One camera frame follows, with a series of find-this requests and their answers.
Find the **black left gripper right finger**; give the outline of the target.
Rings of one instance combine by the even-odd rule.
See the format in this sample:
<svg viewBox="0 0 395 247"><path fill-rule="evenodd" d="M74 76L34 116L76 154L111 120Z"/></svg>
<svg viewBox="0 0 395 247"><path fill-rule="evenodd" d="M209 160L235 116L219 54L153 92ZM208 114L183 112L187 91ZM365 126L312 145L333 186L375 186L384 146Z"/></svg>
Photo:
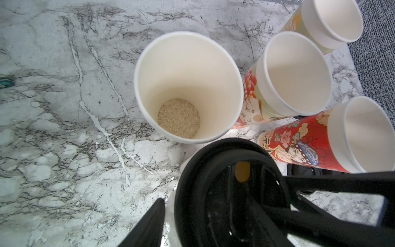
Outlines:
<svg viewBox="0 0 395 247"><path fill-rule="evenodd" d="M255 199L246 201L246 227L250 247L293 246Z"/></svg>

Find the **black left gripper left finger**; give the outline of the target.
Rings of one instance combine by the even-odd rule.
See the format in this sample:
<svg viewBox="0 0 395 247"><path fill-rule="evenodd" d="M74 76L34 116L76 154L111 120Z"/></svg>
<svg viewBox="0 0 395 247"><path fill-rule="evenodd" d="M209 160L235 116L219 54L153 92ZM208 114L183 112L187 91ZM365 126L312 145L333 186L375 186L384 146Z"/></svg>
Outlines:
<svg viewBox="0 0 395 247"><path fill-rule="evenodd" d="M160 247L165 221L165 201L158 198L119 247Z"/></svg>

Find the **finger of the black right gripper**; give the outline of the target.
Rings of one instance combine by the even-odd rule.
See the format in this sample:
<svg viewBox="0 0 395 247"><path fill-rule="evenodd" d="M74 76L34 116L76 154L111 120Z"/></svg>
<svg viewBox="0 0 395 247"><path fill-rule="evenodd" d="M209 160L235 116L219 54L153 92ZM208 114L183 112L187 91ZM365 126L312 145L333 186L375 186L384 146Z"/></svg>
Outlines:
<svg viewBox="0 0 395 247"><path fill-rule="evenodd" d="M375 172L331 176L287 176L286 183L295 190L364 193L389 196L395 193L395 173Z"/></svg>
<svg viewBox="0 0 395 247"><path fill-rule="evenodd" d="M290 234L326 247L393 247L395 230L342 221L319 214L264 206L271 220Z"/></svg>

